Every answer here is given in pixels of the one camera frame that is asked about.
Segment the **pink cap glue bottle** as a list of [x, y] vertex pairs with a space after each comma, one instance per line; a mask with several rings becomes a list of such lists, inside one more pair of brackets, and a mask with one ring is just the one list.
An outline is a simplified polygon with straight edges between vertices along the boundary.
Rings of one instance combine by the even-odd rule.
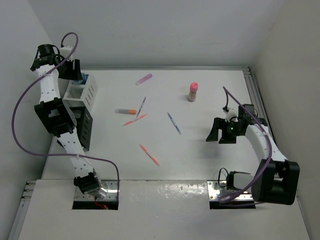
[[194, 102], [196, 100], [196, 97], [197, 97], [197, 91], [198, 91], [198, 83], [197, 82], [192, 82], [189, 86], [189, 93], [188, 93], [188, 96], [187, 96], [187, 99], [190, 101], [190, 102]]

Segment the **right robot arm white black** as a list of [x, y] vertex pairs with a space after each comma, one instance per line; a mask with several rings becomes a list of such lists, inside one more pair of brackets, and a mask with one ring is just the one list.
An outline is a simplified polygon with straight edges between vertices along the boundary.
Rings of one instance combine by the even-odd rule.
[[216, 117], [207, 142], [236, 144], [237, 137], [246, 137], [258, 158], [259, 166], [253, 179], [243, 187], [235, 186], [237, 171], [231, 171], [226, 178], [230, 192], [251, 191], [253, 201], [280, 205], [292, 205], [296, 198], [300, 166], [288, 160], [278, 149], [270, 136], [267, 121], [258, 117], [253, 104], [242, 104], [233, 114], [224, 107], [225, 118]]

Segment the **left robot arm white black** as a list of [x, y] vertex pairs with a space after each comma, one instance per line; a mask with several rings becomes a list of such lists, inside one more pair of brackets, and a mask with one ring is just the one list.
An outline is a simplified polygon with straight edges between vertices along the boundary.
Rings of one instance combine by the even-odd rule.
[[52, 44], [42, 44], [30, 68], [40, 80], [40, 100], [34, 110], [45, 126], [53, 134], [59, 144], [69, 154], [75, 169], [74, 185], [83, 194], [96, 199], [103, 199], [107, 190], [103, 187], [93, 165], [84, 158], [84, 150], [77, 133], [77, 120], [70, 106], [61, 98], [58, 79], [79, 81], [84, 80], [80, 71], [80, 61], [67, 60], [61, 55], [60, 49]]

